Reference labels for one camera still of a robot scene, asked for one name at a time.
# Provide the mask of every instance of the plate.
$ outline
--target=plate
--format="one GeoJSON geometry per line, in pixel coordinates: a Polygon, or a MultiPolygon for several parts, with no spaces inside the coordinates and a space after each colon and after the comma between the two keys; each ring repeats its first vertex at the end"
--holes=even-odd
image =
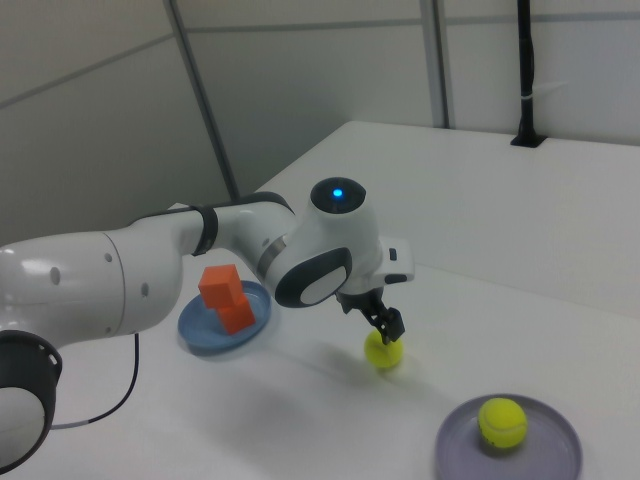
{"type": "Polygon", "coordinates": [[[582,448],[571,424],[553,408],[497,394],[470,400],[449,414],[436,438],[436,463],[440,480],[576,480],[582,448]],[[478,410],[495,397],[515,401],[527,415],[527,436],[506,451],[486,445],[478,429],[478,410]]]}
{"type": "Polygon", "coordinates": [[[271,296],[256,282],[242,281],[242,291],[249,300],[256,322],[229,335],[223,328],[215,309],[205,306],[198,295],[182,310],[178,319],[178,332],[192,353],[206,354],[238,347],[264,328],[271,317],[271,296]]]}

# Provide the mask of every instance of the yellow tennis ball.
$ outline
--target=yellow tennis ball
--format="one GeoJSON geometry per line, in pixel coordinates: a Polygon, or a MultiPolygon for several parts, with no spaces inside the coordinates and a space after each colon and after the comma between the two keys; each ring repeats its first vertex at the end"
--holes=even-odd
{"type": "Polygon", "coordinates": [[[497,448],[518,445],[527,434],[527,416],[524,410],[508,398],[492,398],[478,412],[480,434],[487,443],[497,448]]]}
{"type": "Polygon", "coordinates": [[[382,335],[377,330],[371,332],[364,341],[364,354],[376,368],[391,368],[396,366],[402,359],[402,340],[382,343],[382,335]]]}

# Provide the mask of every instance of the stacked blocks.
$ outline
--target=stacked blocks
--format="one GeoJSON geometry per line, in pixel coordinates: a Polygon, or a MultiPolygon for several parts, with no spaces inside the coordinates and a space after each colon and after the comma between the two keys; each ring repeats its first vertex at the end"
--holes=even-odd
{"type": "Polygon", "coordinates": [[[222,327],[229,335],[256,322],[235,265],[205,268],[198,289],[205,306],[216,310],[222,327]]]}

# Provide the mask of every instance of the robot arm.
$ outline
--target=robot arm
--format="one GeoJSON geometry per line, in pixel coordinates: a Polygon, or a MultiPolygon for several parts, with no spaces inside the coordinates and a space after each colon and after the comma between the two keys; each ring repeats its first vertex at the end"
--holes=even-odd
{"type": "Polygon", "coordinates": [[[62,368],[57,349],[153,327],[178,299],[182,257],[212,248],[236,253],[282,306],[335,294],[345,313],[361,310],[385,343],[404,332],[399,312],[381,297],[385,285],[413,278],[410,248],[379,237],[364,188],[348,179],[316,185],[300,221],[282,198],[258,193],[120,230],[8,245],[0,249],[0,474],[47,435],[62,368]]]}

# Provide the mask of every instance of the black bracket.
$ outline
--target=black bracket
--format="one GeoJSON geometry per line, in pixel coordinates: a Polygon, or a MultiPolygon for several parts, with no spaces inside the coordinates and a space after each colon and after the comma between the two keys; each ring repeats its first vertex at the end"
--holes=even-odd
{"type": "Polygon", "coordinates": [[[529,0],[518,0],[518,37],[520,40],[520,106],[522,116],[518,135],[511,141],[517,147],[536,148],[544,140],[533,127],[533,77],[535,62],[531,38],[531,6],[529,0]]]}

